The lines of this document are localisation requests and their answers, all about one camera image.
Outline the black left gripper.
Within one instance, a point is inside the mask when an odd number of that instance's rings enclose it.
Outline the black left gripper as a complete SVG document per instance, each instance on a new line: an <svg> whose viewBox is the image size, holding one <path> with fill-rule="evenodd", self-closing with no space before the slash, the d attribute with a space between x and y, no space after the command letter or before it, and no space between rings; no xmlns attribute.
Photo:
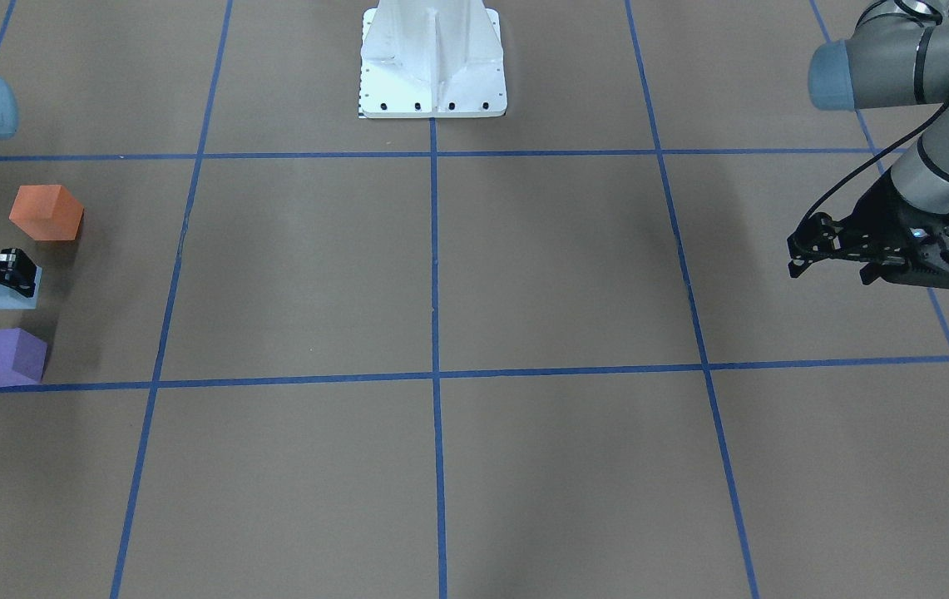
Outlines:
<svg viewBox="0 0 949 599"><path fill-rule="evenodd" d="M830 215L811 215L798 224L787 238L789 276L798 278L823 260L861 261L862 285L879 280L902 285L900 276L907 273L905 239L911 228L924 226L949 226L949 196L946 209L920 209L904 200L892 176L885 174L862 194L844 227Z"/></svg>

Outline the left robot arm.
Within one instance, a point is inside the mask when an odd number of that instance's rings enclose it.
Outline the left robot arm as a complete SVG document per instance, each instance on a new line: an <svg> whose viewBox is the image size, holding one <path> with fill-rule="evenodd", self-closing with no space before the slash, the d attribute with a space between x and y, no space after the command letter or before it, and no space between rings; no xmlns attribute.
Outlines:
<svg viewBox="0 0 949 599"><path fill-rule="evenodd" d="M949 290L949 1L873 1L850 38L810 58L808 94L823 111L936 106L902 138L907 151L836 220L818 205L787 240L791 277L810 265L861 265L865 285Z"/></svg>

